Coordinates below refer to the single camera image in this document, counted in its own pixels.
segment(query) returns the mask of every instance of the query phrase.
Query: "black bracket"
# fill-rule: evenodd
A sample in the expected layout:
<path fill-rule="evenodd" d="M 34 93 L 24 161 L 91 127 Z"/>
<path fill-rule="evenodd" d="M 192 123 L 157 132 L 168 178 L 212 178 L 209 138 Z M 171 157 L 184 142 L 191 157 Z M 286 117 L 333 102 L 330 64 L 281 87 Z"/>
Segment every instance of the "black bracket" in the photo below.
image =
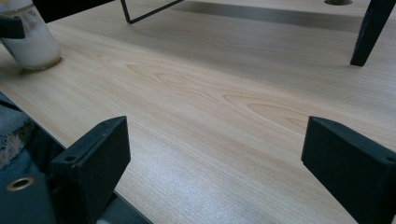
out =
<path fill-rule="evenodd" d="M 310 117 L 302 161 L 359 223 L 391 223 L 395 152 L 340 123 Z"/>
<path fill-rule="evenodd" d="M 126 117 L 101 122 L 52 160 L 49 175 L 0 184 L 0 223 L 96 223 L 130 160 Z"/>
<path fill-rule="evenodd" d="M 128 7 L 126 6 L 125 0 L 121 0 L 121 4 L 122 4 L 122 9 L 123 9 L 123 12 L 124 12 L 124 15 L 125 15 L 125 20 L 128 23 L 130 23 L 130 24 L 134 24 L 134 23 L 136 23 L 138 21 L 142 21 L 143 19 L 145 19 L 147 17 L 150 17 L 150 16 L 152 16 L 152 15 L 158 13 L 158 12 L 161 12 L 161 11 L 163 11 L 163 10 L 169 8 L 169 7 L 172 7 L 172 6 L 176 5 L 176 4 L 179 4 L 179 3 L 183 2 L 183 1 L 184 0 L 176 0 L 176 1 L 171 2 L 171 3 L 169 3 L 169 4 L 167 4 L 167 5 L 163 6 L 163 7 L 159 7 L 157 9 L 154 9 L 154 10 L 150 11 L 149 13 L 147 13 L 147 14 L 145 14 L 143 16 L 140 16 L 140 17 L 138 17 L 136 19 L 133 19 L 133 20 L 131 20 L 131 18 L 129 16 Z"/>

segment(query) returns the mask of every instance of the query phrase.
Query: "metal wire frame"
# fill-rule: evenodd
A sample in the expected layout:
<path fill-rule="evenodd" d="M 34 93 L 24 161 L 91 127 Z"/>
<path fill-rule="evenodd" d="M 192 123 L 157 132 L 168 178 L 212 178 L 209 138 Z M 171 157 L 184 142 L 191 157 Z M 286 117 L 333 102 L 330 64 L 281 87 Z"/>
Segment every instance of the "metal wire frame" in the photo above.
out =
<path fill-rule="evenodd" d="M 169 8 L 169 7 L 172 7 L 172 6 L 174 6 L 174 5 L 176 5 L 176 4 L 179 4 L 179 3 L 183 2 L 183 1 L 184 1 L 184 0 L 176 0 L 176 1 L 171 2 L 171 3 L 169 3 L 169 4 L 167 4 L 167 5 L 163 6 L 163 7 L 159 7 L 159 8 L 157 8 L 157 9 L 154 9 L 154 10 L 150 11 L 149 13 L 147 13 L 147 14 L 145 14 L 145 15 L 143 15 L 143 16 L 140 16 L 140 17 L 138 17 L 138 18 L 135 18 L 135 19 L 133 19 L 133 20 L 131 20 L 131 18 L 130 18 L 130 16 L 129 16 L 128 7 L 126 6 L 125 0 L 121 0 L 121 4 L 122 4 L 122 9 L 123 9 L 124 14 L 125 14 L 125 20 L 126 20 L 128 23 L 130 23 L 130 24 L 134 24 L 134 23 L 136 23 L 136 22 L 138 22 L 138 21 L 142 21 L 143 19 L 145 19 L 145 18 L 147 18 L 147 17 L 150 17 L 150 16 L 152 16 L 152 15 L 158 13 L 158 12 L 161 12 L 161 11 L 164 10 L 164 9 L 167 9 L 167 8 Z"/>

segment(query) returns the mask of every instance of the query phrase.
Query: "screw hole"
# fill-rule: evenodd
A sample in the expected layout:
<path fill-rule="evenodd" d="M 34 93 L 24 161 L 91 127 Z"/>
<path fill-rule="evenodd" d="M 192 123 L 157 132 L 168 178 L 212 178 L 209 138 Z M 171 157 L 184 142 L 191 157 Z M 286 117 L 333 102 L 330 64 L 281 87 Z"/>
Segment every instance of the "screw hole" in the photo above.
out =
<path fill-rule="evenodd" d="M 388 161 L 396 162 L 396 158 L 393 157 L 387 157 Z"/>
<path fill-rule="evenodd" d="M 347 6 L 353 2 L 351 0 L 325 0 L 324 3 L 332 6 Z"/>
<path fill-rule="evenodd" d="M 68 156 L 68 157 L 66 157 L 64 160 L 67 161 L 67 162 L 70 162 L 70 161 L 75 161 L 76 158 L 77 158 L 77 157 L 75 157 L 75 156 Z"/>
<path fill-rule="evenodd" d="M 35 180 L 32 177 L 24 177 L 21 179 L 17 179 L 17 180 L 12 181 L 7 186 L 7 190 L 8 191 L 18 191 L 21 189 L 25 189 L 25 188 L 29 187 L 30 185 L 32 185 L 33 182 L 35 182 Z"/>

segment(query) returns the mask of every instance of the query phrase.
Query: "black table leg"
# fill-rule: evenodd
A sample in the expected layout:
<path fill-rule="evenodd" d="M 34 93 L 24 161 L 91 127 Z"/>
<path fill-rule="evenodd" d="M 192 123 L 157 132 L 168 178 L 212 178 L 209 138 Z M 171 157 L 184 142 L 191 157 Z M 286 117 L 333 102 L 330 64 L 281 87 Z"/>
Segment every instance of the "black table leg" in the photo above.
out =
<path fill-rule="evenodd" d="M 396 0 L 371 1 L 361 24 L 361 31 L 350 64 L 364 66 L 395 3 Z"/>

